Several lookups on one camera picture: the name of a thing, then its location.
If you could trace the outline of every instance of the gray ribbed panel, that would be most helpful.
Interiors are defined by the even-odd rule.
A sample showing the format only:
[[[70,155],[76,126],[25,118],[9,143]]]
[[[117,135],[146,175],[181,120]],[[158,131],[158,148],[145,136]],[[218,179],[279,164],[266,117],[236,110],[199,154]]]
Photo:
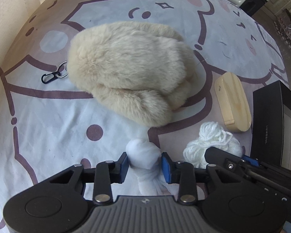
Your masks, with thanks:
[[[120,196],[115,204],[94,209],[74,233],[219,233],[194,207],[174,202],[172,196]]]

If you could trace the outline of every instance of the keychain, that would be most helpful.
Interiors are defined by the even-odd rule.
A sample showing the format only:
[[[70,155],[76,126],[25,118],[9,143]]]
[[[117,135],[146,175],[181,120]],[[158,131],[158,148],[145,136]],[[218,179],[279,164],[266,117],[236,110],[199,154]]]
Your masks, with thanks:
[[[68,73],[66,73],[65,75],[61,76],[61,72],[59,71],[59,70],[61,69],[61,67],[62,67],[64,64],[66,64],[66,63],[67,63],[67,61],[61,63],[60,66],[57,68],[57,70],[56,70],[55,72],[52,72],[52,73],[50,73],[50,74],[43,74],[42,77],[41,77],[41,81],[42,81],[42,83],[47,84],[47,83],[49,83],[49,82],[51,82],[51,81],[54,81],[54,80],[56,80],[56,79],[58,79],[58,78],[64,78],[64,77],[66,77],[66,76],[68,75]],[[43,78],[44,78],[45,76],[48,76],[48,75],[51,75],[51,74],[53,75],[53,78],[49,79],[48,81],[44,81],[44,80],[43,80]]]

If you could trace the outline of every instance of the fluffy plush toy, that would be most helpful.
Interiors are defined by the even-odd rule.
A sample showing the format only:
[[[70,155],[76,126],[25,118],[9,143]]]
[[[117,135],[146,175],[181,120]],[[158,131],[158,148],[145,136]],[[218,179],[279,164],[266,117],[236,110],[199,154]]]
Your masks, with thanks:
[[[171,27],[116,22],[71,41],[70,80],[101,104],[137,123],[163,126],[185,103],[194,73],[193,51]]]

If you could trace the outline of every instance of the black mechanical tool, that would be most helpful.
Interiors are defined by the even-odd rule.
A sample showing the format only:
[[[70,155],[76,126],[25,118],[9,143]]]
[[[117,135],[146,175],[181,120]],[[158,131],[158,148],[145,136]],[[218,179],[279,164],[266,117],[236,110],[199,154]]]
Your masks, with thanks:
[[[179,183],[173,196],[119,196],[129,167],[124,152],[117,162],[96,168],[77,164],[12,197],[3,209],[11,233],[279,233],[291,221],[291,175],[251,158],[207,149],[206,169],[173,162],[162,154],[167,183]],[[95,183],[85,200],[86,183]],[[207,197],[198,200],[196,183]]]

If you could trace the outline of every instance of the metal ring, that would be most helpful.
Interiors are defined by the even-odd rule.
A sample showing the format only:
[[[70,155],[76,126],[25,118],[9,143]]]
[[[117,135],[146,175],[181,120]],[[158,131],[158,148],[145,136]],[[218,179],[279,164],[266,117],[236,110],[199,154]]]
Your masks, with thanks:
[[[59,65],[59,67],[57,68],[57,72],[58,73],[60,73],[60,71],[59,71],[59,69],[64,65],[64,64],[66,64],[67,63],[67,61],[64,61],[63,63],[61,63],[60,65]],[[57,78],[64,78],[64,77],[66,77],[68,75],[68,73],[66,73],[65,75],[63,75],[63,76],[56,76]]]

